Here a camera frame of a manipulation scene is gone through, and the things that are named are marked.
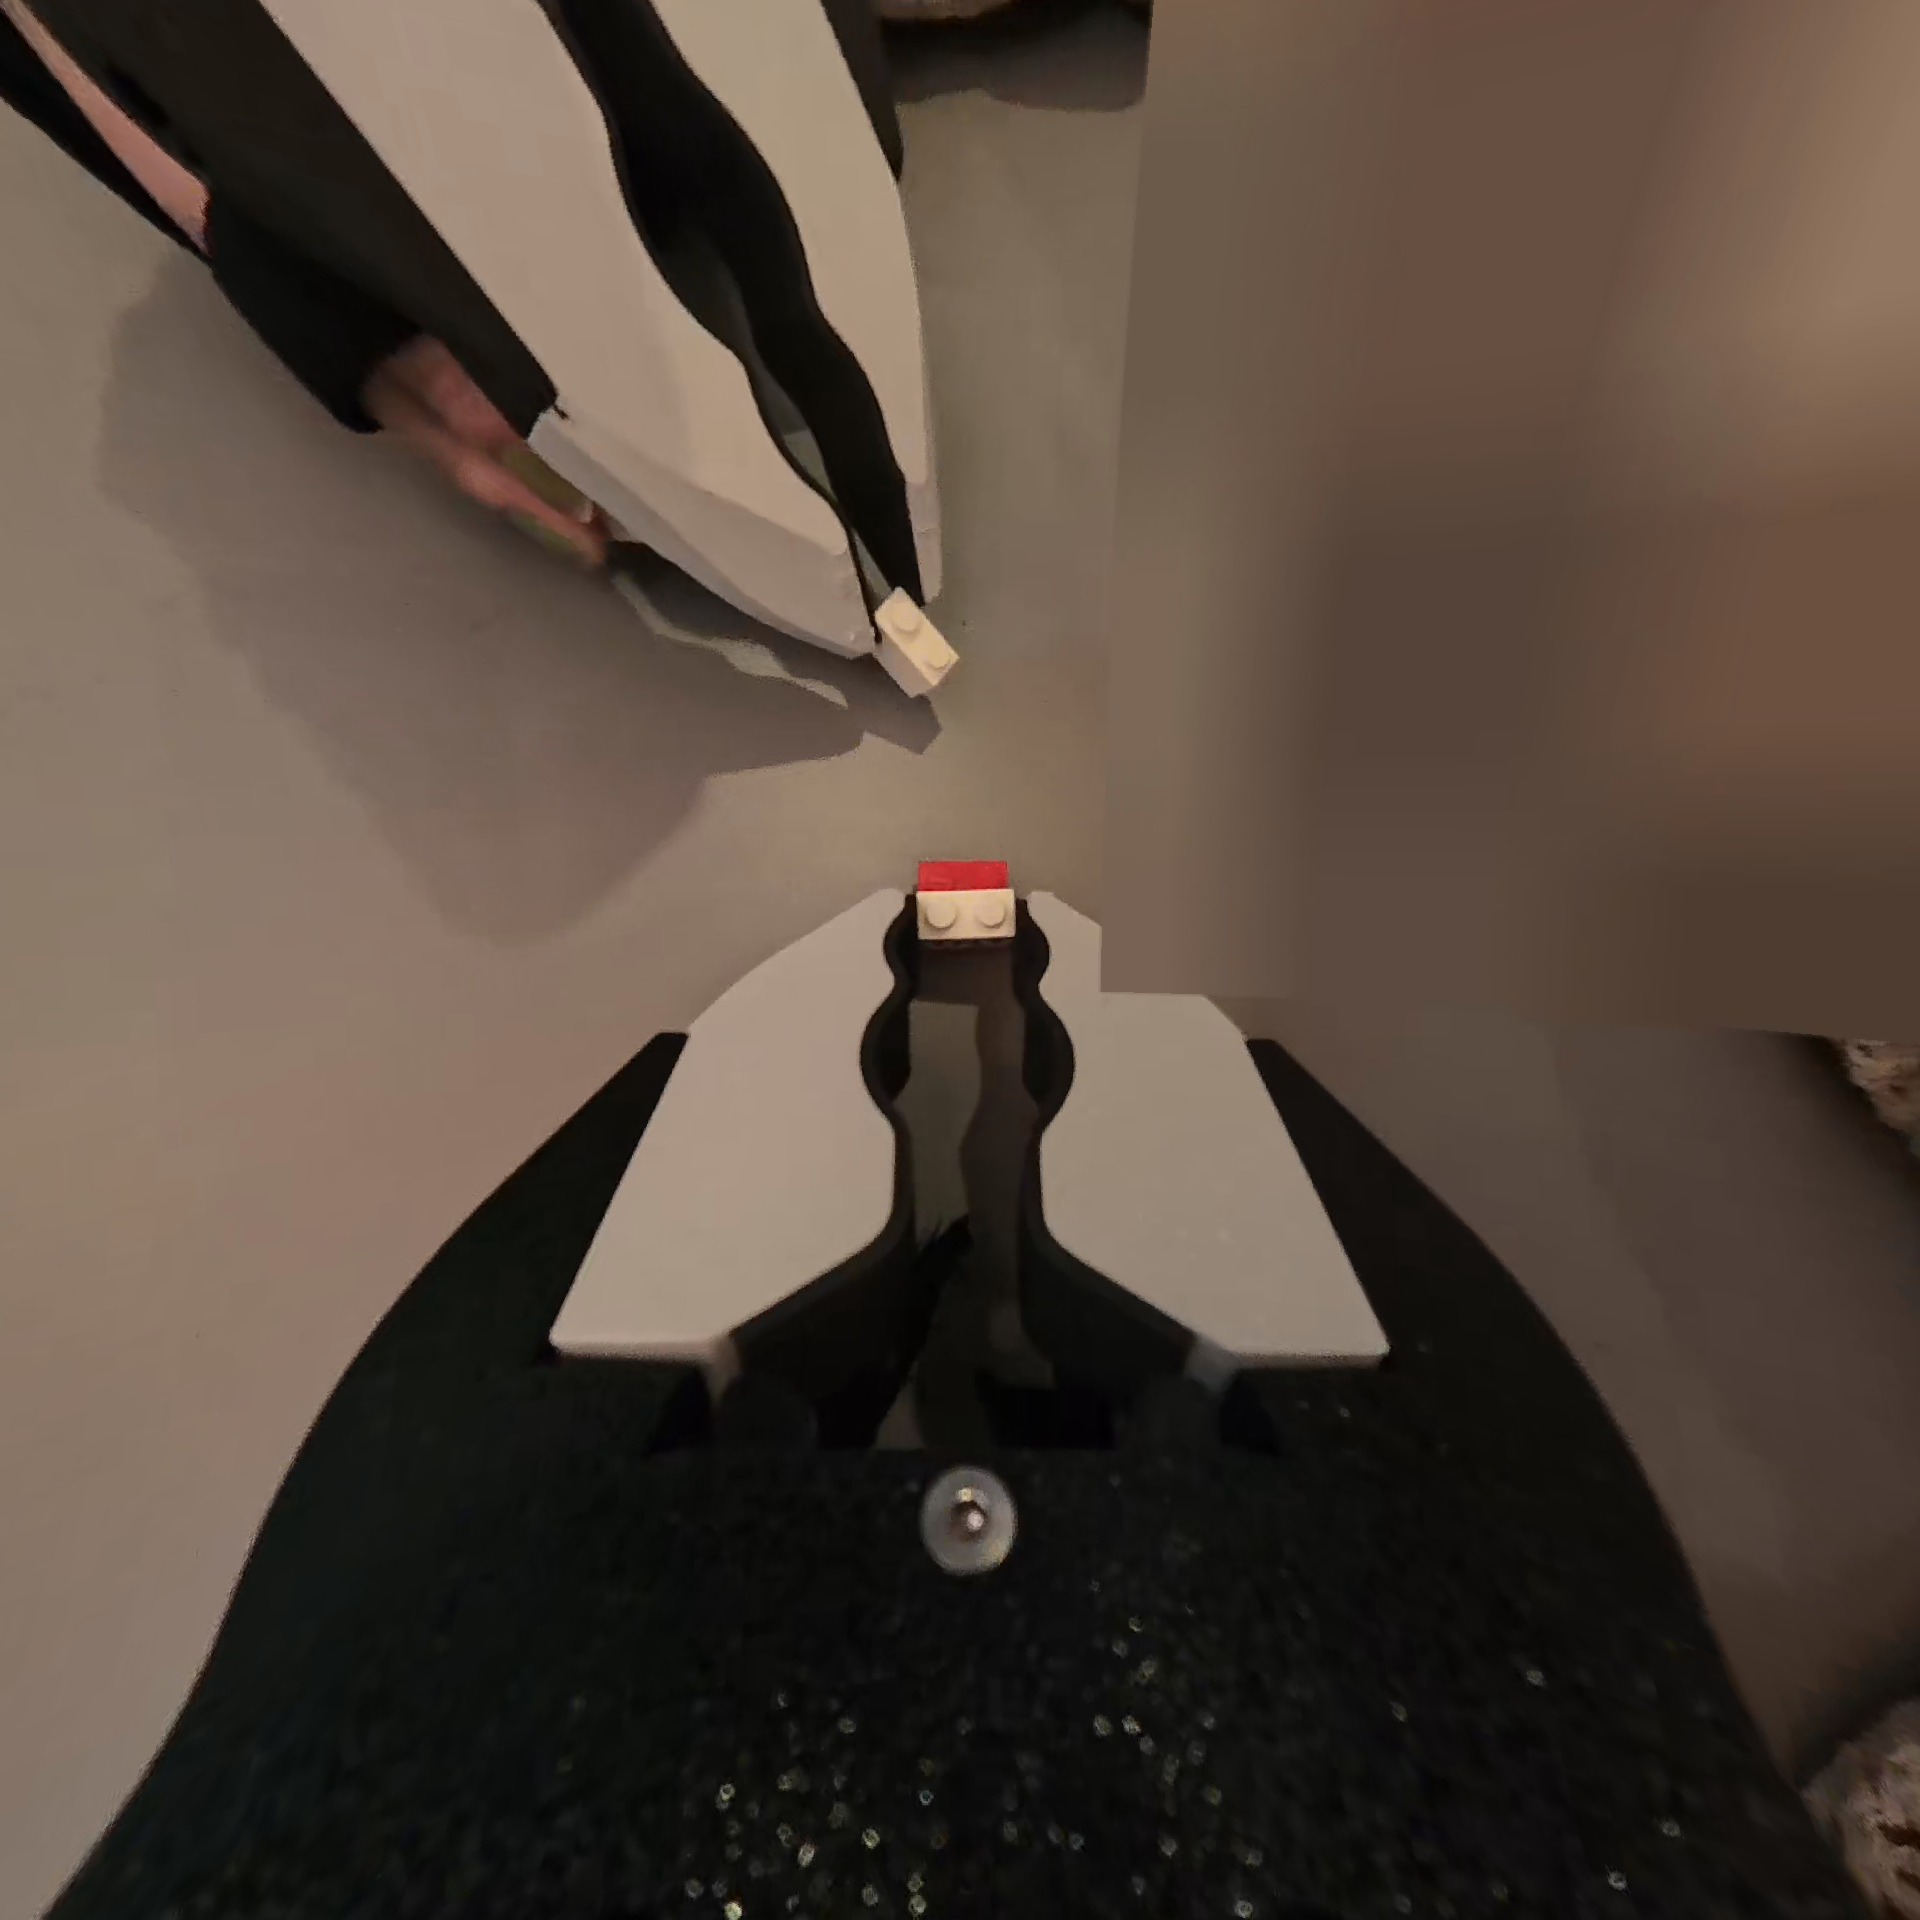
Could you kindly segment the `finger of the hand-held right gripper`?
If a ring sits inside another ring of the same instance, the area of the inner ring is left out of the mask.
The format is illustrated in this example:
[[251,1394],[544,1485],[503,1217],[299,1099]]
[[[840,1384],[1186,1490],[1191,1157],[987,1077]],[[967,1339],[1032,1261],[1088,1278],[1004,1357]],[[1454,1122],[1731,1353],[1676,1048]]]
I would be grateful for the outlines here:
[[934,602],[944,532],[905,141],[873,4],[599,6],[599,105],[631,222],[700,323],[786,400],[823,496],[892,589]]
[[736,611],[835,656],[873,620],[848,532],[736,354],[640,240],[608,124],[530,2],[271,2],[358,132],[534,354],[535,454]]

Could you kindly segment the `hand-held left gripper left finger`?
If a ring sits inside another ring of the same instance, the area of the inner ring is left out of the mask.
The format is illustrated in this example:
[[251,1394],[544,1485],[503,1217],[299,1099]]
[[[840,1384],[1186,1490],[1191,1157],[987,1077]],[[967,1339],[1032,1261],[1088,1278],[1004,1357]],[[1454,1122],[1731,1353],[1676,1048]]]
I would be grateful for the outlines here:
[[552,1328],[568,1361],[843,1387],[896,1339],[914,1238],[882,888],[691,1025]]

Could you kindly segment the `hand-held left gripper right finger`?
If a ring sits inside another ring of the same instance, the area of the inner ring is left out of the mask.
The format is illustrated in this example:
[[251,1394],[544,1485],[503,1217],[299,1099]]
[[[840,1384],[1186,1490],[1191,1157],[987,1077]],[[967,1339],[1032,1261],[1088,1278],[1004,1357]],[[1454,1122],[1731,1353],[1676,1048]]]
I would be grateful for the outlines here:
[[1111,990],[1092,920],[1054,893],[1024,908],[1043,1352],[1119,1390],[1378,1368],[1384,1324],[1238,1025],[1204,997]]

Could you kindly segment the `red and white lego block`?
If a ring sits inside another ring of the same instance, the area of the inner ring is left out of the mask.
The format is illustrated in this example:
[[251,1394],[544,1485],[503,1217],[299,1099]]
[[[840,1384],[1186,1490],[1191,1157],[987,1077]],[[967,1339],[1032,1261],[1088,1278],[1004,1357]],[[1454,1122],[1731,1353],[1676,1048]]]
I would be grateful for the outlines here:
[[930,858],[916,867],[916,931],[924,944],[984,946],[1017,938],[1017,891],[1002,858]]

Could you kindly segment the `small white lego plate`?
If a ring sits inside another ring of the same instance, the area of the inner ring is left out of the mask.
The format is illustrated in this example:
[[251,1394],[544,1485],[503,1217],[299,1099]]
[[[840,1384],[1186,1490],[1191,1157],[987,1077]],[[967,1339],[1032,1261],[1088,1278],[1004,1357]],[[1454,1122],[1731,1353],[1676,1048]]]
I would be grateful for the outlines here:
[[910,700],[934,698],[958,666],[950,638],[904,587],[895,587],[878,602],[873,632],[880,667]]

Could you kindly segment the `person's right hand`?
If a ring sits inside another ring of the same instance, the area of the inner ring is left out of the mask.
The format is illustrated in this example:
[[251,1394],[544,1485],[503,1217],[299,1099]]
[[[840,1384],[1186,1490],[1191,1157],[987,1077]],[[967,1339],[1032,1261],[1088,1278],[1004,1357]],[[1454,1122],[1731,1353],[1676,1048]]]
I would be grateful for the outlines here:
[[561,508],[528,484],[512,464],[528,446],[444,344],[417,336],[385,357],[369,372],[361,402],[383,433],[395,435],[474,505],[591,569],[608,563],[598,509]]

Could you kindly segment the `pale speckled object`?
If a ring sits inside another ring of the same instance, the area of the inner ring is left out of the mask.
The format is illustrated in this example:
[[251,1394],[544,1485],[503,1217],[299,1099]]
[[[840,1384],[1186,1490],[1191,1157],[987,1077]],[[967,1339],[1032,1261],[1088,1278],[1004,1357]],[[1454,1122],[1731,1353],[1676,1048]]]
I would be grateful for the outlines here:
[[1919,1044],[1839,1041],[1835,1051],[1871,1112],[1919,1155]]
[[1803,1804],[1879,1918],[1919,1915],[1919,1698],[1842,1742]]

